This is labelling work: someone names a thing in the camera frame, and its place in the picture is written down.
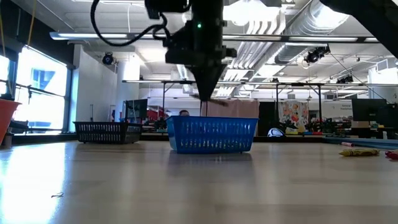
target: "blue basket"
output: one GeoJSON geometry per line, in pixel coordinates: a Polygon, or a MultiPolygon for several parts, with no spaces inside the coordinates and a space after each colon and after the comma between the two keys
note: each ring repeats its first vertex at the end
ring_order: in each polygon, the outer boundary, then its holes
{"type": "Polygon", "coordinates": [[[171,116],[167,130],[171,147],[178,153],[248,152],[257,118],[171,116]]]}

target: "column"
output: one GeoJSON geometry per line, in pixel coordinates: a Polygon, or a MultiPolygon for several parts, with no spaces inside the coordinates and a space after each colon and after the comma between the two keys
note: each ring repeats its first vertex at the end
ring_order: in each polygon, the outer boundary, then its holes
{"type": "Polygon", "coordinates": [[[116,87],[116,111],[115,121],[119,122],[120,112],[123,110],[123,102],[126,100],[139,99],[138,83],[123,83],[123,80],[139,79],[139,63],[135,62],[119,62],[118,63],[118,85],[116,87]]]}

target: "spotlight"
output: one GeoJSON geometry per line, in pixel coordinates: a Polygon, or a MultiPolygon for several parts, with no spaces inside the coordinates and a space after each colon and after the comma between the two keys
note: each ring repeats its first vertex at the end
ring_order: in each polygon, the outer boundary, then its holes
{"type": "Polygon", "coordinates": [[[346,77],[346,82],[347,82],[347,83],[352,83],[352,82],[354,82],[353,76],[352,76],[352,75],[348,75],[348,76],[346,77]]]}
{"type": "Polygon", "coordinates": [[[317,47],[315,50],[308,52],[308,55],[304,58],[304,61],[306,61],[308,64],[315,63],[328,53],[330,53],[329,45],[326,47],[317,47]]]}
{"type": "Polygon", "coordinates": [[[105,56],[102,58],[102,63],[104,63],[104,65],[112,65],[114,61],[115,59],[113,58],[112,52],[106,52],[105,56]]]}
{"type": "Polygon", "coordinates": [[[352,75],[347,75],[346,77],[340,78],[337,80],[337,84],[345,84],[345,83],[352,83],[354,82],[352,75]]]}

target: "table surface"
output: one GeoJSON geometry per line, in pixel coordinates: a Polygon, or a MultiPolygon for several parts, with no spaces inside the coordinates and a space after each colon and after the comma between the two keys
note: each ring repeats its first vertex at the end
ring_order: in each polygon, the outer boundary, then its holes
{"type": "Polygon", "coordinates": [[[168,142],[0,151],[1,223],[397,223],[398,162],[332,144],[181,155],[168,142]],[[52,197],[62,192],[63,197],[52,197]]]}

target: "red bucket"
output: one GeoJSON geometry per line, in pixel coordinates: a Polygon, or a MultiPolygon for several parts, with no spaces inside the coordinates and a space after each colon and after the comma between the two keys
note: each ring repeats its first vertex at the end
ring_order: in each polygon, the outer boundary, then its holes
{"type": "Polygon", "coordinates": [[[10,125],[12,115],[20,103],[0,99],[0,144],[10,125]]]}

